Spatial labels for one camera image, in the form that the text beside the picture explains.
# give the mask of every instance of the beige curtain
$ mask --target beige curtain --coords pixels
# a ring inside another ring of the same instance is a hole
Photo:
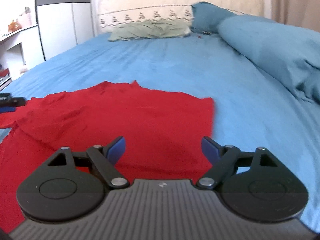
[[[272,0],[272,18],[320,32],[320,0]]]

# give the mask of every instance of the red cloth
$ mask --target red cloth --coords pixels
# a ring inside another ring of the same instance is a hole
[[[63,146],[84,151],[123,135],[126,152],[116,168],[131,182],[197,180],[211,167],[200,142],[211,134],[212,119],[211,98],[149,90],[137,82],[32,98],[16,112],[0,114],[0,127],[12,127],[0,144],[0,228],[9,232],[22,222],[17,187]]]

